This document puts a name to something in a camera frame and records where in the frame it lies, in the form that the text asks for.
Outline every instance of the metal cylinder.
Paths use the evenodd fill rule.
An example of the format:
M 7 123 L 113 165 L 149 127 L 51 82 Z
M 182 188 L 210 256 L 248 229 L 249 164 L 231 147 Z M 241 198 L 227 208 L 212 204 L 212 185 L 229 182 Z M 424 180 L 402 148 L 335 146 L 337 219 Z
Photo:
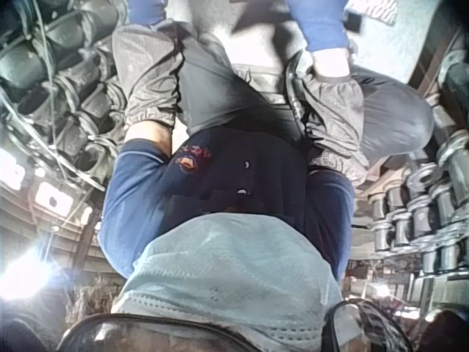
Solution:
M 442 172 L 436 163 L 422 164 L 407 177 L 407 187 L 413 191 L 423 191 L 441 178 Z
M 412 213 L 403 210 L 392 218 L 396 229 L 396 237 L 394 238 L 394 247 L 406 247 L 413 240 Z
M 440 225 L 442 227 L 448 225 L 454 213 L 455 203 L 449 178 L 442 178 L 430 187 L 429 195 L 437 204 Z
M 77 0 L 37 0 L 43 21 L 49 22 L 54 18 L 70 11 Z
M 449 273 L 458 269 L 459 266 L 459 245 L 458 239 L 446 241 L 440 247 L 440 272 Z
M 438 267 L 437 247 L 431 246 L 425 250 L 422 254 L 422 271 L 424 275 L 433 275 Z
M 369 204 L 373 208 L 373 221 L 386 219 L 388 213 L 388 203 L 386 202 L 386 193 L 380 192 L 371 194 L 368 198 Z
M 453 184 L 458 207 L 469 200 L 469 133 L 459 130 L 453 133 L 437 153 L 438 165 L 447 169 Z
M 81 104 L 81 109 L 96 122 L 98 127 L 101 120 L 109 115 L 111 107 L 112 101 L 105 93 L 104 84 L 98 84 L 95 90 Z
M 109 36 L 119 21 L 118 9 L 109 1 L 92 0 L 81 5 L 83 28 L 86 33 L 86 46 Z
M 0 51 L 0 78 L 11 100 L 18 102 L 25 90 L 45 77 L 43 61 L 23 38 L 18 38 Z
M 21 20 L 23 34 L 31 33 L 34 21 L 36 20 L 36 11 L 31 1 L 12 1 L 13 7 Z
M 407 185 L 407 182 L 409 180 L 409 176 L 412 174 L 412 167 L 411 166 L 406 166 L 404 171 L 402 172 L 402 179 L 404 180 L 404 184 Z M 409 200 L 415 199 L 421 195 L 424 195 L 426 193 L 424 188 L 409 188 L 407 187 L 407 190 L 409 191 Z
M 56 146 L 52 144 L 53 140 L 51 139 L 51 147 L 71 158 L 80 153 L 88 142 L 89 136 L 96 136 L 98 133 L 96 124 L 82 111 L 64 117 L 56 131 Z
M 405 208 L 409 202 L 409 191 L 404 186 L 402 180 L 393 180 L 386 183 L 383 186 L 383 190 L 388 200 L 388 216 L 392 216 L 393 212 L 397 209 Z
M 120 111 L 112 111 L 103 121 L 103 124 L 99 126 L 100 137 L 119 144 L 125 137 L 124 125 L 124 114 Z
M 84 45 L 85 36 L 81 28 L 81 21 L 82 14 L 79 11 L 74 11 L 45 25 L 45 36 L 51 46 L 58 70 L 63 68 L 61 63 L 63 59 Z M 43 37 L 39 29 L 34 38 L 36 43 L 42 43 Z
M 106 81 L 116 74 L 116 63 L 112 52 L 96 48 L 96 53 L 100 57 L 100 80 Z
M 445 143 L 450 135 L 459 130 L 455 121 L 441 105 L 433 108 L 433 120 L 435 121 L 433 136 L 438 145 Z
M 373 222 L 369 228 L 374 232 L 374 250 L 376 253 L 389 251 L 393 237 L 391 222 L 387 219 L 378 220 Z
M 99 61 L 96 51 L 79 50 L 62 61 L 62 66 L 67 68 L 61 70 L 56 78 L 62 84 L 67 84 L 64 78 L 70 82 L 73 88 L 69 90 L 74 90 L 83 100 L 100 79 Z
M 465 61 L 465 55 L 461 55 L 461 62 L 450 66 L 446 76 L 446 84 L 451 96 L 455 98 L 457 105 L 466 116 L 466 123 L 469 125 L 469 64 Z
M 407 210 L 413 217 L 413 243 L 429 241 L 429 237 L 435 236 L 439 222 L 432 199 L 428 195 L 412 199 L 407 204 Z
M 108 151 L 103 145 L 90 142 L 80 153 L 75 167 L 102 184 L 108 174 Z
M 17 111 L 29 123 L 39 125 L 48 131 L 51 127 L 51 101 L 53 101 L 54 118 L 60 118 L 70 106 L 65 92 L 56 84 L 44 82 L 21 99 Z
M 21 33 L 21 20 L 14 4 L 4 5 L 0 14 L 0 45 L 14 40 Z
M 465 250 L 463 262 L 465 266 L 469 268 L 469 237 L 462 239 L 462 248 Z

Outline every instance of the floor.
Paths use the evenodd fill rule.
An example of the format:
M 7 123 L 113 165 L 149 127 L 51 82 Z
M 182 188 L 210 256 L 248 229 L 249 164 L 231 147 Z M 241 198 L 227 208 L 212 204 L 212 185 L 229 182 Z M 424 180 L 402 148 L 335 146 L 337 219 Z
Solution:
M 348 34 L 358 46 L 355 63 L 407 83 L 440 2 L 398 0 L 393 26 L 354 16 L 350 23 L 355 32 Z M 234 64 L 281 72 L 287 60 L 306 45 L 284 0 L 170 0 L 167 13 L 217 35 Z

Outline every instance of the embroidered logo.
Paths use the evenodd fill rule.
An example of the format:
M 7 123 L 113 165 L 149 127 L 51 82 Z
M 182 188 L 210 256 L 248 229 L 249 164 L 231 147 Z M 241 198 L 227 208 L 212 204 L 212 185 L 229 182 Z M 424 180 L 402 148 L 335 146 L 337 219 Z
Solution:
M 183 146 L 178 153 L 182 155 L 176 159 L 176 164 L 186 174 L 193 174 L 199 169 L 199 162 L 212 157 L 212 153 L 207 148 L 202 149 L 198 145 Z

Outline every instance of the gray face mask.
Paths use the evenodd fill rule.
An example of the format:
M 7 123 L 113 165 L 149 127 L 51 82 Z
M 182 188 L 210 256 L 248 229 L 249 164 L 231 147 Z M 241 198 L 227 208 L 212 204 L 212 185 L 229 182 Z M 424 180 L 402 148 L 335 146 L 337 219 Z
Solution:
M 217 213 L 150 243 L 112 312 L 220 326 L 265 351 L 310 352 L 340 301 L 329 264 L 293 227 Z

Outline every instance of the bright light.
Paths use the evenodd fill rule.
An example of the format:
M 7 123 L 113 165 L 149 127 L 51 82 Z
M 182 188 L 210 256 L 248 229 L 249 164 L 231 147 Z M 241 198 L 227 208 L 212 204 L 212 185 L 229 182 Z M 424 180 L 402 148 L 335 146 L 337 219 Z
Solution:
M 73 198 L 59 191 L 50 183 L 42 182 L 36 193 L 37 204 L 61 216 L 67 216 L 72 208 Z
M 34 174 L 38 177 L 43 178 L 45 177 L 45 170 L 42 167 L 38 167 L 37 169 L 35 169 Z
M 8 265 L 0 278 L 0 296 L 5 300 L 22 299 L 33 296 L 49 280 L 52 267 L 41 262 L 35 250 Z
M 26 170 L 16 164 L 16 158 L 6 150 L 0 149 L 0 180 L 8 187 L 19 191 Z
M 413 319 L 417 320 L 420 318 L 420 312 L 418 310 L 412 310 L 410 312 L 400 312 L 399 310 L 394 313 L 395 316 L 397 317 L 403 317 L 406 319 Z
M 376 294 L 379 297 L 387 297 L 391 294 L 387 285 L 379 285 L 376 287 Z
M 88 224 L 89 221 L 89 216 L 91 215 L 93 211 L 93 208 L 91 207 L 86 207 L 85 210 L 83 211 L 83 215 L 81 215 L 80 222 L 82 225 Z
M 435 310 L 432 310 L 430 313 L 428 313 L 428 315 L 425 317 L 425 320 L 428 321 L 429 323 L 431 323 L 432 321 L 435 320 L 435 317 L 438 315 L 438 313 L 440 313 L 441 310 L 440 309 L 435 309 Z

